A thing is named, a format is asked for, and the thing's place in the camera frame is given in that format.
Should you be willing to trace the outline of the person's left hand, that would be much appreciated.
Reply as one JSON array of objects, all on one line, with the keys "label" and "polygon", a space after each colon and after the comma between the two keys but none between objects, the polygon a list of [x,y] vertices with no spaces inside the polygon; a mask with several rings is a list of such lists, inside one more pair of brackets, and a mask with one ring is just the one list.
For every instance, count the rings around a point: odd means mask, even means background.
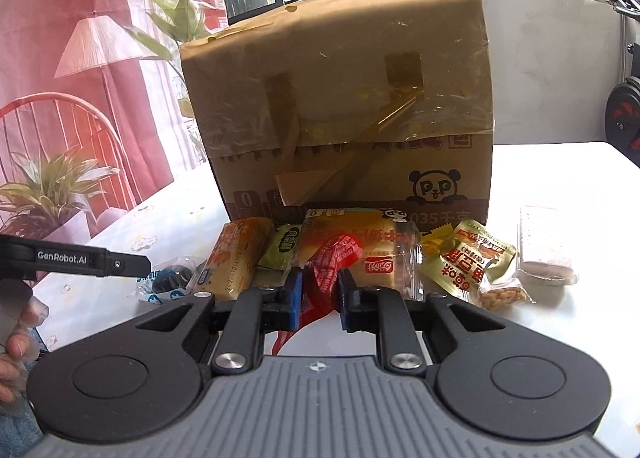
[{"label": "person's left hand", "polygon": [[34,362],[40,352],[30,329],[40,326],[48,317],[49,308],[35,297],[21,314],[21,320],[6,342],[1,354],[1,405],[13,404],[26,388],[26,364]]}]

